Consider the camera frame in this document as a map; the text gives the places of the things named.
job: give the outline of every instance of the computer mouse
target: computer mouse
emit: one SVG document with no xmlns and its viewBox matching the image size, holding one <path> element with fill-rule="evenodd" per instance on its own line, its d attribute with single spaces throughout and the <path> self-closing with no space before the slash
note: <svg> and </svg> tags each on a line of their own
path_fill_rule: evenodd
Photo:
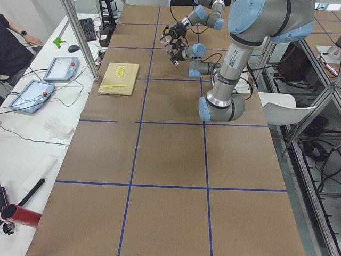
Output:
<svg viewBox="0 0 341 256">
<path fill-rule="evenodd" d="M 75 51 L 78 51 L 79 50 L 79 46 L 78 45 L 71 45 L 69 46 L 68 48 L 68 51 L 71 53 L 71 52 L 75 52 Z"/>
</svg>

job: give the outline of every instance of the person's arm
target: person's arm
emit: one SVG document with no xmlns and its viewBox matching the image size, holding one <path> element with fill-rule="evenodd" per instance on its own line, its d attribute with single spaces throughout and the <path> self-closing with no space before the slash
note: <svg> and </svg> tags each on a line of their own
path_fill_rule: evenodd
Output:
<svg viewBox="0 0 341 256">
<path fill-rule="evenodd" d="M 31 45 L 31 46 L 35 46 L 35 45 L 38 45 L 38 46 L 43 46 L 44 43 L 38 39 L 38 38 L 35 38 L 34 36 L 31 36 L 29 34 L 26 34 L 26 35 L 22 35 L 21 32 L 23 31 L 23 29 L 19 28 L 16 24 L 14 24 L 11 20 L 7 19 L 6 20 L 8 21 L 9 23 L 9 29 L 18 33 L 19 35 L 21 35 L 23 37 L 23 39 L 25 39 L 25 41 Z"/>
</svg>

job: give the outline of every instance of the person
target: person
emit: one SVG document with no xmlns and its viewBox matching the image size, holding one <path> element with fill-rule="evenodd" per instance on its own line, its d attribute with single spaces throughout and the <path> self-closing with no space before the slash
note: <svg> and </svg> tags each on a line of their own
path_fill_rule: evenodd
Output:
<svg viewBox="0 0 341 256">
<path fill-rule="evenodd" d="M 9 76 L 6 80 L 15 86 L 33 60 L 33 54 L 10 32 L 16 32 L 30 46 L 43 46 L 43 42 L 29 35 L 11 20 L 0 14 L 0 75 Z"/>
</svg>

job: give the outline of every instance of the black stick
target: black stick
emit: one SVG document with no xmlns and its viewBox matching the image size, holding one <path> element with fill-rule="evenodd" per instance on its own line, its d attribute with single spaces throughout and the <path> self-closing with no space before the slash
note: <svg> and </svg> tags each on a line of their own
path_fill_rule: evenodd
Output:
<svg viewBox="0 0 341 256">
<path fill-rule="evenodd" d="M 45 179 L 40 179 L 38 181 L 38 183 L 33 187 L 33 189 L 31 189 L 31 191 L 24 197 L 23 200 L 21 200 L 21 202 L 18 204 L 18 206 L 23 206 L 24 204 L 26 204 L 26 202 L 28 201 L 28 199 L 31 198 L 31 196 L 38 190 L 38 188 L 40 188 L 40 186 L 45 182 Z"/>
</svg>

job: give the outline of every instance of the white chair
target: white chair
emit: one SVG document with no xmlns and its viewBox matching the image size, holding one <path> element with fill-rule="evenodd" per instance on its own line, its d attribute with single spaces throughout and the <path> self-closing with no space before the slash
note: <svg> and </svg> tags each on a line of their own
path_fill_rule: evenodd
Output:
<svg viewBox="0 0 341 256">
<path fill-rule="evenodd" d="M 289 125 L 301 121 L 316 107 L 297 108 L 296 101 L 290 94 L 259 92 L 267 123 Z"/>
</svg>

